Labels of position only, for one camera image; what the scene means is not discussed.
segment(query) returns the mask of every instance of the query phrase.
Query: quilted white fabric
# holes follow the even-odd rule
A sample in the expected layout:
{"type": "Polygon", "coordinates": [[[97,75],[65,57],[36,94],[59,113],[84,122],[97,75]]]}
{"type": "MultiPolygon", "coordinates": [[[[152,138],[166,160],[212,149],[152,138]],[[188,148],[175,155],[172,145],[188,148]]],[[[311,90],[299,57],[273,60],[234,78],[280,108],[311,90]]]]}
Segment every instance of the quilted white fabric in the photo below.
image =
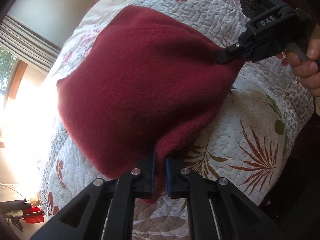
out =
{"type": "MultiPolygon", "coordinates": [[[[134,0],[131,4],[167,14],[220,47],[235,43],[248,21],[239,0],[134,0]]],[[[97,13],[97,18],[104,14],[97,13]]],[[[86,25],[89,30],[85,33],[80,25],[67,42],[55,63],[55,69],[61,70],[60,78],[78,67],[109,20],[98,22],[86,25]]],[[[279,178],[295,138],[312,111],[312,97],[281,60],[272,57],[246,63],[220,112],[191,146],[185,159],[187,166],[209,179],[230,179],[260,204],[279,178]]],[[[39,194],[49,216],[95,178],[104,178],[72,141],[58,116],[56,123],[39,194]]],[[[184,199],[171,200],[163,194],[150,207],[137,201],[133,239],[183,240],[188,234],[184,199]]]]}

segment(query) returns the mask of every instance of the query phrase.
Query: finger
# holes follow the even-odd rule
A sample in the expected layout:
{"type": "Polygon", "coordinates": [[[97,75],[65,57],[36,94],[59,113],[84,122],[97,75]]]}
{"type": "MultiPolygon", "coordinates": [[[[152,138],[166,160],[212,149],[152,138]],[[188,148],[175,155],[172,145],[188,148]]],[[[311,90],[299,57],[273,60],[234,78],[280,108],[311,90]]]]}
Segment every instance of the finger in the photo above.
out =
{"type": "Polygon", "coordinates": [[[305,88],[318,89],[320,88],[320,72],[311,77],[301,78],[301,85],[305,88]]]}
{"type": "Polygon", "coordinates": [[[281,53],[281,54],[278,54],[278,55],[276,55],[276,57],[277,58],[283,58],[283,54],[281,53]]]}
{"type": "Polygon", "coordinates": [[[298,77],[307,78],[318,72],[318,65],[314,61],[304,61],[300,66],[292,67],[292,73],[298,77]]]}
{"type": "Polygon", "coordinates": [[[299,66],[301,64],[301,60],[298,55],[293,52],[287,52],[287,61],[291,66],[299,66]]]}
{"type": "Polygon", "coordinates": [[[320,55],[320,39],[312,39],[309,41],[307,57],[310,60],[319,59],[320,55]]]}
{"type": "Polygon", "coordinates": [[[320,88],[318,89],[308,89],[309,93],[315,97],[320,97],[320,88]]]}

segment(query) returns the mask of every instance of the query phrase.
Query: silver bolt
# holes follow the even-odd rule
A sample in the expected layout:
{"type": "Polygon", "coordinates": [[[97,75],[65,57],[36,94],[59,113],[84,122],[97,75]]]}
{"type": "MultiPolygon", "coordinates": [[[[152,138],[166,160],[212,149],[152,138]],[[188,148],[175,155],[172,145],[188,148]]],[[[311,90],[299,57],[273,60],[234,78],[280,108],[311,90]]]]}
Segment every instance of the silver bolt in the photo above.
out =
{"type": "Polygon", "coordinates": [[[132,175],[139,175],[141,173],[141,170],[138,169],[138,168],[134,168],[132,171],[131,171],[131,174],[132,175]]]}
{"type": "Polygon", "coordinates": [[[188,175],[188,174],[190,174],[190,170],[189,169],[187,169],[187,168],[183,168],[183,169],[181,169],[181,174],[183,174],[183,175],[188,175]]]}
{"type": "Polygon", "coordinates": [[[103,184],[103,179],[95,179],[94,181],[93,181],[93,185],[95,185],[95,186],[101,186],[103,184]]]}
{"type": "Polygon", "coordinates": [[[220,185],[227,185],[229,180],[226,178],[220,178],[220,179],[218,179],[218,182],[220,185]]]}

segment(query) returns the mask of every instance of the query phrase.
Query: striped curtain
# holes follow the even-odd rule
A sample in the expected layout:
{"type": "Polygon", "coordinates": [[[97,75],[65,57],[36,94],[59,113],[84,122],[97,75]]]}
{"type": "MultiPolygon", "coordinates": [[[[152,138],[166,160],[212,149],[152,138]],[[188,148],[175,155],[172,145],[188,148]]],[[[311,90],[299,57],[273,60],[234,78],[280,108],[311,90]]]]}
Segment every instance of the striped curtain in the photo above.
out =
{"type": "Polygon", "coordinates": [[[0,25],[0,46],[44,74],[48,74],[60,49],[11,16],[0,25]]]}

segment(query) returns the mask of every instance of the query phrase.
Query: red sweater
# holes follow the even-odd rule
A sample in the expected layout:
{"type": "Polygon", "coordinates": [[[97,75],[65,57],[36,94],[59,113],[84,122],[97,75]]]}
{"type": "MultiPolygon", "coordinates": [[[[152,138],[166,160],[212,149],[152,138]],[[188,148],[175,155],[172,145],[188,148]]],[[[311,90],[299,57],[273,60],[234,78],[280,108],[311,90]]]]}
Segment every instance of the red sweater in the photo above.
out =
{"type": "Polygon", "coordinates": [[[79,67],[59,80],[59,113],[90,162],[114,179],[156,144],[156,201],[165,159],[215,117],[244,59],[215,63],[219,47],[158,11],[124,8],[79,67]]]}

